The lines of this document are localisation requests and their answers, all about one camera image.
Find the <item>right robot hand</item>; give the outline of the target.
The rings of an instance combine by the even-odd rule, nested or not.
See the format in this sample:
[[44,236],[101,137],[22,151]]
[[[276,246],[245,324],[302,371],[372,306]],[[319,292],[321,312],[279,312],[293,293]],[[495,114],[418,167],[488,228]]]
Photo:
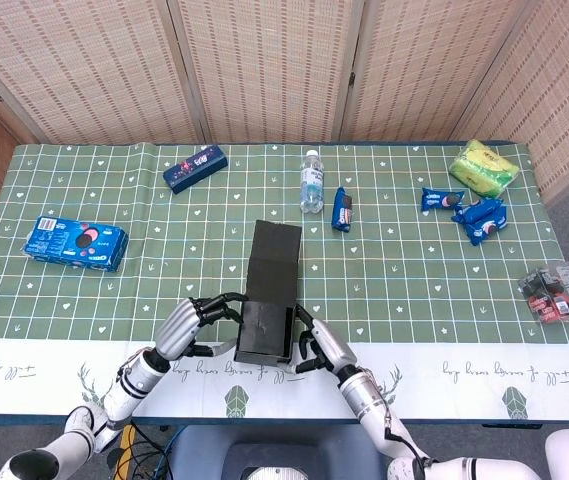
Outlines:
[[325,369],[344,382],[358,372],[355,353],[326,322],[313,317],[300,304],[296,305],[295,315],[307,329],[299,336],[302,361],[292,367],[294,374]]

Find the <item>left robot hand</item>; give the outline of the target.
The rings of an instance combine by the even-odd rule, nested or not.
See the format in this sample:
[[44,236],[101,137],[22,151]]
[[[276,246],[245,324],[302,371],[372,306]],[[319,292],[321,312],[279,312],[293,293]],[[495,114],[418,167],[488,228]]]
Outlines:
[[247,300],[246,295],[237,292],[223,293],[213,298],[188,297],[180,300],[157,330],[154,350],[166,361],[222,355],[232,347],[230,341],[210,347],[197,344],[196,336],[203,327],[213,325],[220,319],[230,319],[242,325],[242,315],[229,303],[244,303]]

